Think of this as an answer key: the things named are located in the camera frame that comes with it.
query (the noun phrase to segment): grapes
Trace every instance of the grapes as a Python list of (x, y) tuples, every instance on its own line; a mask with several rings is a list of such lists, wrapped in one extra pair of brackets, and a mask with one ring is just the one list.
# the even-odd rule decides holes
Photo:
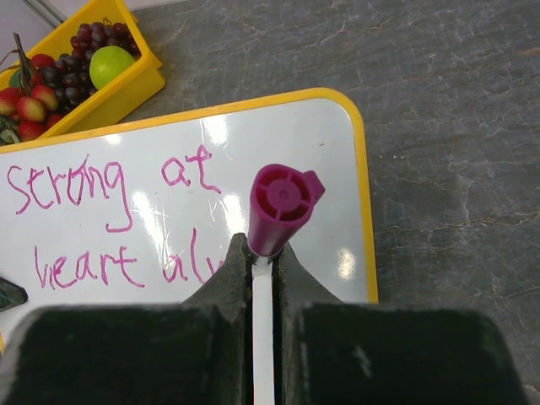
[(66, 99), (66, 102), (60, 104), (60, 106), (58, 107), (58, 110), (57, 112), (59, 112), (60, 114), (62, 114), (63, 116), (65, 116), (66, 114), (68, 114), (69, 112), (71, 112), (73, 108), (69, 105), (69, 102), (67, 101)]
[(103, 45), (107, 41), (107, 34), (101, 30), (94, 30), (94, 32), (92, 32), (92, 41)]
[(92, 82), (90, 80), (90, 75), (86, 72), (82, 72), (78, 74), (78, 80), (81, 82), (83, 86), (89, 87), (92, 85)]
[(66, 89), (65, 95), (69, 101), (78, 101), (81, 92), (76, 87), (68, 87)]
[(116, 30), (112, 28), (112, 25), (105, 26), (105, 34), (108, 38), (116, 38)]
[(79, 57), (79, 58), (84, 58), (84, 51), (82, 49), (73, 49), (71, 51), (71, 54), (72, 56), (74, 57)]
[(54, 89), (54, 94), (57, 97), (58, 101), (60, 101), (61, 103), (63, 103), (64, 101), (68, 99), (66, 97), (66, 94), (64, 93), (65, 91), (66, 90), (63, 87), (58, 87)]
[(81, 41), (79, 40), (77, 36), (72, 36), (69, 42), (71, 43), (71, 46), (73, 47), (73, 49), (78, 49), (81, 47)]
[(116, 23), (112, 26), (112, 28), (115, 29), (119, 36), (125, 36), (129, 32), (126, 25), (123, 23)]
[(94, 31), (102, 31), (105, 29), (105, 25), (103, 23), (95, 22), (90, 24), (90, 27), (92, 27), (92, 30)]
[(107, 40), (107, 46), (119, 46), (120, 45), (120, 41), (116, 38), (109, 38)]
[(60, 72), (54, 67), (46, 67), (43, 69), (43, 78), (48, 84), (58, 83), (58, 80), (60, 80)]
[(66, 63), (67, 67), (71, 72), (78, 72), (83, 66), (83, 61), (81, 59), (84, 59), (84, 54), (82, 55), (82, 57), (80, 57), (79, 55), (71, 55), (70, 57), (66, 57), (66, 59), (64, 59), (64, 63)]
[(139, 53), (139, 49), (138, 49), (138, 46), (137, 44), (135, 43), (135, 41), (133, 40), (131, 44), (129, 44), (129, 49), (127, 50), (129, 53), (131, 53), (132, 55), (135, 55), (135, 54), (138, 54)]
[(62, 82), (66, 87), (78, 87), (81, 84), (78, 76), (75, 73), (70, 73), (69, 75), (67, 75)]
[(94, 55), (94, 50), (92, 49), (88, 49), (85, 53), (84, 53), (84, 57), (86, 58), (86, 61), (87, 62), (90, 62), (90, 60), (92, 59), (92, 56)]
[(86, 28), (80, 28), (77, 31), (77, 37), (82, 42), (90, 42), (90, 39), (92, 37), (92, 29), (90, 28), (90, 26), (87, 29)]
[(64, 63), (64, 61), (62, 59), (59, 59), (59, 60), (55, 61), (54, 62), (54, 67), (60, 73), (67, 73), (68, 72), (68, 67), (66, 66), (66, 63)]

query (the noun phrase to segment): red fruit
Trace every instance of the red fruit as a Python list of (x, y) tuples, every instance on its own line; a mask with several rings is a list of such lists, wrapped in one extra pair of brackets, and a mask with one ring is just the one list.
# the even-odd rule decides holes
[(34, 55), (30, 61), (32, 62), (32, 66), (36, 69), (52, 68), (54, 66), (54, 59), (44, 53)]
[(34, 97), (21, 97), (17, 103), (17, 112), (24, 121), (43, 122), (47, 116), (47, 109)]
[(40, 74), (33, 74), (32, 75), (32, 83), (34, 84), (34, 86), (43, 84), (43, 79), (41, 78), (41, 75)]
[(46, 130), (45, 125), (37, 122), (21, 122), (18, 133), (20, 140), (26, 142), (39, 138)]
[(11, 116), (17, 112), (17, 103), (21, 95), (20, 89), (15, 87), (0, 91), (0, 115)]
[(57, 114), (57, 113), (54, 113), (54, 114), (50, 114), (49, 115), (49, 118), (47, 118), (47, 128), (50, 128), (52, 127), (53, 125), (55, 125), (57, 122), (59, 122), (64, 116), (62, 114)]
[(57, 96), (49, 86), (45, 86), (44, 84), (35, 86), (31, 96), (41, 101), (49, 111), (55, 111), (58, 108), (59, 102)]

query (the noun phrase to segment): marker cap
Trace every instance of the marker cap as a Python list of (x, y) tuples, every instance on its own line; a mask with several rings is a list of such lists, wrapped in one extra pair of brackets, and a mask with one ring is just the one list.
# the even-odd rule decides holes
[(247, 241), (260, 257), (271, 257), (310, 219), (325, 192), (314, 171), (268, 165), (257, 173), (250, 195)]

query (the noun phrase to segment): toy fruit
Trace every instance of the toy fruit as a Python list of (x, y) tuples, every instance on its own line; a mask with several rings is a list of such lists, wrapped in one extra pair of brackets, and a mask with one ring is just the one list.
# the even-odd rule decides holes
[(0, 132), (0, 142), (4, 145), (10, 145), (12, 143), (20, 143), (20, 139), (11, 129), (4, 129)]
[(55, 96), (54, 90), (49, 86), (45, 86), (44, 84), (35, 86), (31, 96), (41, 101), (49, 111), (55, 111), (58, 108), (58, 99)]
[(135, 63), (135, 59), (119, 46), (98, 49), (90, 61), (90, 79), (97, 89), (103, 89), (110, 81)]
[(47, 110), (43, 103), (29, 96), (20, 98), (17, 103), (17, 112), (22, 120), (29, 122), (43, 122), (47, 117)]
[(9, 87), (20, 88), (20, 68), (11, 75), (11, 78), (9, 78)]
[(10, 129), (14, 132), (17, 131), (17, 122), (6, 116), (0, 116), (0, 131), (4, 129)]
[(46, 127), (49, 129), (63, 118), (62, 114), (50, 114), (47, 118)]
[(19, 125), (19, 138), (23, 142), (33, 141), (45, 133), (46, 130), (47, 127), (38, 122), (21, 122)]
[(36, 69), (52, 68), (54, 66), (54, 59), (44, 53), (38, 53), (34, 55), (30, 62)]
[(21, 96), (21, 90), (8, 87), (0, 91), (0, 114), (11, 116), (17, 111), (17, 102)]

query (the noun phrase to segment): fruit basket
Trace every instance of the fruit basket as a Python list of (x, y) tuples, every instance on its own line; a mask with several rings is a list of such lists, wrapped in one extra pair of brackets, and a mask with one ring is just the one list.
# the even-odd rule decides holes
[[(77, 35), (81, 24), (103, 20), (125, 24), (131, 33), (132, 41), (140, 51), (140, 58), (52, 125), (40, 138), (116, 124), (165, 86), (158, 70), (161, 62), (150, 51), (138, 30), (137, 20), (122, 0), (90, 0), (75, 15), (27, 51), (26, 55), (32, 58), (37, 54), (46, 54), (57, 59), (61, 54), (69, 54), (73, 50), (71, 39)], [(13, 74), (13, 70), (0, 73), (0, 89), (9, 86)]]

